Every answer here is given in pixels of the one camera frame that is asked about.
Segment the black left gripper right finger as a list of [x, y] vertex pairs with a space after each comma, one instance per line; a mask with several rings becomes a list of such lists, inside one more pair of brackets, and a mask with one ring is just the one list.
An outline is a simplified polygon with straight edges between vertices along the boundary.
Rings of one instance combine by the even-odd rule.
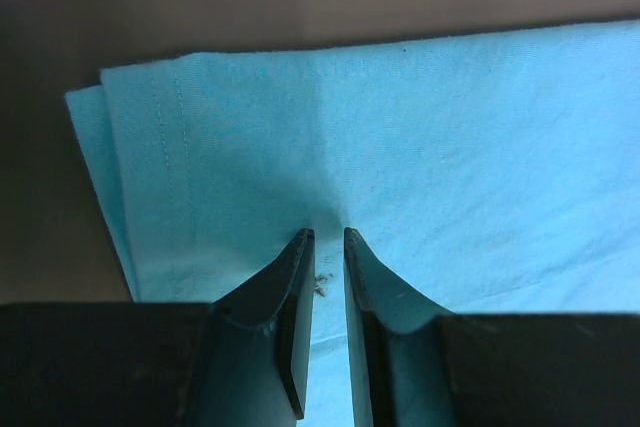
[[456, 314], [344, 232], [358, 426], [635, 426], [634, 314]]

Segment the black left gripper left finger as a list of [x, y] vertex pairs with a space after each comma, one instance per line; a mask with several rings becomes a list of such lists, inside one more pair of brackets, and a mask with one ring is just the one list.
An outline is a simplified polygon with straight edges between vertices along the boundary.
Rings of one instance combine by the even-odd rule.
[[304, 416], [315, 235], [207, 303], [1, 309], [5, 426], [293, 426]]

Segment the bright blue t shirt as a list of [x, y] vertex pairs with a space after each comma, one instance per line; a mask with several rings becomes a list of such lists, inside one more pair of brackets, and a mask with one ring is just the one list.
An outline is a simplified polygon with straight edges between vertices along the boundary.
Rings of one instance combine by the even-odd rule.
[[639, 308], [635, 21], [197, 53], [68, 92], [137, 301], [215, 301], [316, 235], [304, 424], [353, 422], [343, 232], [458, 312]]

